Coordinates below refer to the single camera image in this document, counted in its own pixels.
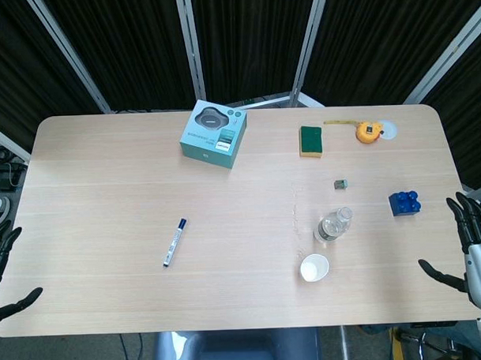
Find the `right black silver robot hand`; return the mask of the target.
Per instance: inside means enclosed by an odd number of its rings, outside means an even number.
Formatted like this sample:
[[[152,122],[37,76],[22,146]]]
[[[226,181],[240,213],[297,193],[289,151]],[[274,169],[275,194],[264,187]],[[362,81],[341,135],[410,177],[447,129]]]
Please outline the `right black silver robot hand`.
[[[469,301],[481,309],[481,203],[458,192],[456,199],[446,203],[457,222],[457,232],[464,254],[465,273],[462,278],[435,269],[424,259],[419,267],[431,278],[457,291],[466,293]]]

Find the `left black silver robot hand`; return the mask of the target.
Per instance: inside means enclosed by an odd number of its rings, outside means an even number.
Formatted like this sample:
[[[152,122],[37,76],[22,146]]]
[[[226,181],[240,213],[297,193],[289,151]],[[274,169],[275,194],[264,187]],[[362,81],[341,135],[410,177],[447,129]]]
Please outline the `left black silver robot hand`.
[[[21,227],[10,229],[11,221],[6,219],[0,224],[0,283],[2,282],[3,273],[6,269],[6,264],[9,260],[9,254],[12,250],[13,244],[21,235]],[[36,287],[25,298],[15,303],[10,303],[0,308],[0,322],[27,309],[32,305],[42,294],[43,288]]]

